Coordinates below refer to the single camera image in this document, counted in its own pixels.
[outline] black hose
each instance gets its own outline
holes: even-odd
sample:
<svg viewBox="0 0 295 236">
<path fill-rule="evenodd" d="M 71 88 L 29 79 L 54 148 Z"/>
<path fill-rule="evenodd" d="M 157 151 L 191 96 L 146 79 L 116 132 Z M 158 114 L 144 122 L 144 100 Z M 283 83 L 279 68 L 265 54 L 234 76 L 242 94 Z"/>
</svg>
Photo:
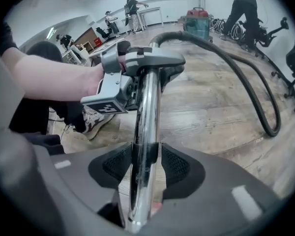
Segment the black hose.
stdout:
<svg viewBox="0 0 295 236">
<path fill-rule="evenodd" d="M 156 36 L 151 41 L 151 43 L 157 43 L 160 46 L 165 41 L 172 40 L 172 39 L 178 39 L 178 40 L 182 40 L 182 41 L 192 42 L 192 43 L 196 44 L 197 46 L 200 46 L 208 51 L 214 52 L 218 56 L 220 56 L 231 67 L 231 69 L 236 73 L 236 75 L 238 76 L 238 78 L 242 82 L 243 86 L 245 87 L 245 89 L 252 101 L 252 104 L 254 105 L 254 107 L 256 109 L 257 115 L 259 117 L 259 120 L 260 120 L 261 125 L 264 128 L 265 132 L 270 137 L 275 137 L 279 133 L 280 128 L 281 128 L 281 116 L 280 116 L 279 108 L 278 108 L 275 98 L 271 92 L 271 89 L 270 89 L 268 83 L 266 82 L 266 79 L 264 78 L 264 76 L 262 75 L 260 70 L 252 62 L 250 62 L 246 59 L 243 59 L 237 55 L 226 53 L 225 51 L 223 51 L 222 49 L 220 49 L 216 45 L 214 45 L 202 38 L 194 36 L 188 32 L 177 31 L 177 32 L 162 33 L 162 34 Z M 252 86 L 250 85 L 247 77 L 243 74 L 242 70 L 234 62 L 233 59 L 251 66 L 256 71 L 256 73 L 260 77 L 261 81 L 263 82 L 263 84 L 270 96 L 270 101 L 273 105 L 274 112 L 275 112 L 276 125 L 275 125 L 274 129 L 272 129 L 270 127 L 270 125 L 266 119 L 265 112 L 261 106 L 261 103 L 260 103 L 259 99 L 257 98 L 257 95 L 256 95 L 255 91 L 253 90 Z"/>
</svg>

